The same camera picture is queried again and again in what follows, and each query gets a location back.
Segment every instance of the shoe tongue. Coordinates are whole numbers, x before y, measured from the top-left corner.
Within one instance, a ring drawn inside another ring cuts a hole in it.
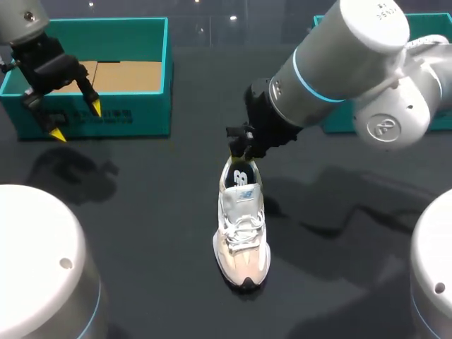
[[[223,192],[223,209],[230,222],[244,215],[257,217],[261,187],[258,184],[235,186]]]

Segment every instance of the circular logo on robot joint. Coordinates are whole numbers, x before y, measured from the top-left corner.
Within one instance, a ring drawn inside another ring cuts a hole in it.
[[[376,140],[391,143],[400,136],[401,127],[391,115],[377,114],[367,122],[367,131]]]

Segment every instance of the white sneaker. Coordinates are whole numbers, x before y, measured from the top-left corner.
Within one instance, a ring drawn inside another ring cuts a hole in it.
[[[213,249],[225,278],[245,290],[258,287],[270,267],[261,187],[254,161],[229,158],[220,179]]]

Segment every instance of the shoe insole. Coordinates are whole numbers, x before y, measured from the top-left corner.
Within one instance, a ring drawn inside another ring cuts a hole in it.
[[[250,185],[256,182],[254,168],[248,162],[236,161],[231,164],[227,171],[225,186],[228,189],[233,186]]]

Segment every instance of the robotic arm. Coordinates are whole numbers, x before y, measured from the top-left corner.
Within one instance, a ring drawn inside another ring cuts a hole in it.
[[[346,100],[355,103],[355,129],[367,143],[389,150],[418,141],[451,104],[452,50],[443,37],[409,38],[394,1],[337,0],[274,77],[250,85],[248,122],[227,128],[231,155],[264,157]]]
[[[55,123],[41,110],[42,98],[76,81],[90,111],[100,117],[99,95],[87,79],[88,71],[77,58],[65,54],[58,39],[44,32],[49,18],[39,0],[0,0],[0,45],[12,49],[12,64],[0,58],[0,69],[7,73],[19,68],[30,89],[22,97],[23,105],[51,136],[65,141]]]

